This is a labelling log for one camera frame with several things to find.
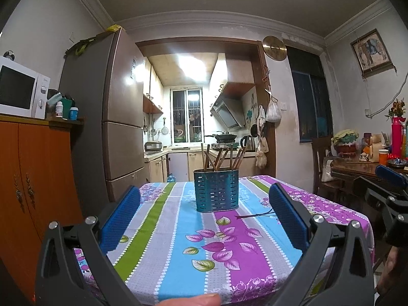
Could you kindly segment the person's right hand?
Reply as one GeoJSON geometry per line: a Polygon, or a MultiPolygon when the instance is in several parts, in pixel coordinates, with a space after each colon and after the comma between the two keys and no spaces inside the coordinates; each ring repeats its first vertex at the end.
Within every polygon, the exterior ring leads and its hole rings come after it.
{"type": "Polygon", "coordinates": [[[407,305],[407,248],[391,248],[377,292],[376,305],[407,305]]]}

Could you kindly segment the person's left hand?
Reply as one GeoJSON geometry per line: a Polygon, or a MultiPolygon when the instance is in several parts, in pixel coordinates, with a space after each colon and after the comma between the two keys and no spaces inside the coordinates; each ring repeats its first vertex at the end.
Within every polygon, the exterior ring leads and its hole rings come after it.
{"type": "Polygon", "coordinates": [[[221,306],[218,294],[203,294],[190,298],[172,298],[161,301],[157,306],[221,306]]]}

